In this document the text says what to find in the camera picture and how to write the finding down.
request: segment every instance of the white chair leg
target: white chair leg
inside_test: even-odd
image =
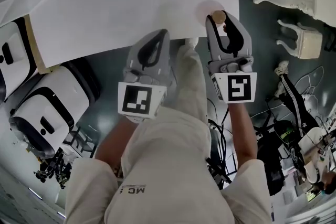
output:
[[[304,30],[308,30],[308,31],[313,31],[313,32],[318,32],[315,28],[310,27],[310,26],[304,26],[301,23],[298,23],[298,26]]]
[[[277,44],[282,45],[290,55],[298,57],[298,55],[299,55],[299,50],[298,49],[293,50],[293,49],[289,48],[288,45],[286,43],[284,43],[282,40],[277,40]]]
[[[284,27],[293,29],[293,30],[298,34],[298,36],[300,36],[301,33],[302,33],[302,29],[301,29],[300,27],[296,26],[296,25],[285,24],[285,23],[282,22],[282,20],[278,20],[278,24],[279,24],[279,25],[282,25],[282,26],[284,26]]]
[[[259,4],[260,2],[268,1],[277,6],[284,7],[284,8],[299,8],[296,0],[253,0],[255,4]]]

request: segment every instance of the person's foot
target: person's foot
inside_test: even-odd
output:
[[[286,94],[285,86],[282,84],[282,82],[279,82],[278,84],[278,90],[274,93],[274,96],[279,98],[281,94]]]
[[[195,49],[195,47],[198,44],[198,37],[195,38],[186,38],[185,39],[185,44],[192,47],[193,49]]]
[[[275,74],[278,76],[283,75],[283,74],[288,74],[288,64],[289,61],[282,61],[278,65],[278,67],[274,70]]]

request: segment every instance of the white table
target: white table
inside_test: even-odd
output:
[[[171,39],[205,36],[206,15],[220,8],[239,18],[238,0],[46,0],[30,17],[50,67],[131,46],[160,28],[168,29]]]

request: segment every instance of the machine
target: machine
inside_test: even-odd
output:
[[[85,60],[64,63],[32,88],[10,117],[10,126],[36,156],[52,158],[99,95]]]
[[[242,24],[230,13],[225,15],[227,37],[220,37],[218,25],[211,15],[206,17],[206,32],[211,62],[209,75],[218,98],[226,103],[253,102],[257,73],[252,72],[251,37]],[[169,79],[169,33],[154,31],[132,46],[124,81],[118,87],[118,112],[139,123],[155,118],[163,102]]]
[[[24,18],[0,28],[0,104],[37,71]]]
[[[208,15],[205,21],[211,61],[209,75],[218,98],[225,103],[254,102],[257,73],[252,72],[252,42],[243,25],[230,13],[224,14],[227,37],[220,37],[218,25]]]
[[[166,29],[143,37],[130,49],[124,82],[118,86],[118,113],[135,123],[155,118],[172,84],[169,77],[170,38]]]

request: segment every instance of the person's arm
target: person's arm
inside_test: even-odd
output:
[[[244,104],[229,104],[228,107],[239,169],[245,162],[257,158],[257,138]]]
[[[118,167],[121,156],[137,126],[123,117],[99,145],[95,159],[107,163],[112,170]]]
[[[317,183],[318,173],[316,171],[313,161],[309,161],[308,163],[305,163],[304,169],[306,170],[307,180],[312,184]]]
[[[238,172],[222,195],[237,223],[269,224],[271,202],[264,163],[257,158],[258,145],[251,119],[243,104],[229,104]]]
[[[120,164],[136,124],[122,118],[99,145],[95,159],[74,161],[67,184],[65,224],[103,224],[104,214],[118,190],[113,168]]]

